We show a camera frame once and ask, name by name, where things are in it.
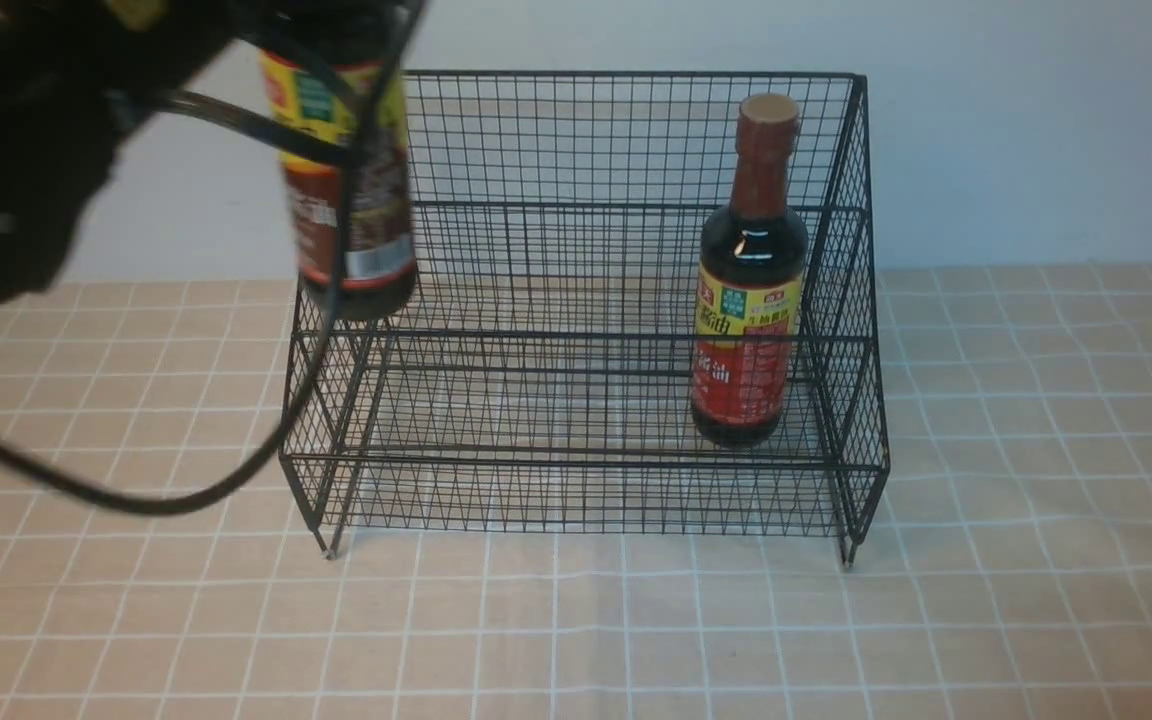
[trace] bottle neck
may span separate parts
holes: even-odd
[[[733,213],[748,219],[781,217],[787,177],[788,158],[740,158],[732,180]]]

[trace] wire mesh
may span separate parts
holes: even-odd
[[[736,106],[768,91],[803,109],[788,199],[813,244],[799,332],[770,341],[794,343],[781,423],[727,450],[690,415],[699,232],[732,188]],[[285,442],[316,533],[863,541],[890,464],[864,78],[430,71],[407,92],[420,283],[339,325]],[[297,298],[289,387],[320,318]]]

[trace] grasped bottle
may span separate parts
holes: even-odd
[[[799,135],[799,106],[782,94],[740,105],[732,204],[700,234],[691,415],[696,429],[726,447],[772,437],[781,420],[799,309],[808,232],[786,205],[788,160]]]
[[[364,94],[380,69],[379,58],[393,23],[388,3],[356,1],[291,6],[288,32],[333,65]],[[347,143],[353,113],[318,78],[289,61],[262,54],[265,90],[280,123],[319,141]],[[407,109],[402,78],[380,101],[376,136],[369,138],[353,199],[340,314],[372,320],[396,313],[416,287],[411,205],[407,195]],[[282,152],[297,264],[308,295],[321,302],[332,273],[340,202],[338,169]]]

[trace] red label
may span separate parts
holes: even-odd
[[[785,338],[787,333],[787,320],[745,328],[746,336]],[[691,373],[691,396],[705,415],[722,423],[765,423],[781,411],[788,367],[788,342],[699,342]]]
[[[700,268],[696,332],[713,338],[696,343],[691,370],[691,397],[702,414],[728,425],[756,425],[781,414],[793,350],[785,339],[797,301],[797,281],[740,287]]]

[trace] table surface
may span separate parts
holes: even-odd
[[[1152,717],[1152,266],[879,276],[892,476],[828,539],[372,532],[276,467],[180,520],[0,471],[1,719]],[[278,418],[291,283],[0,309],[0,434],[141,492]]]

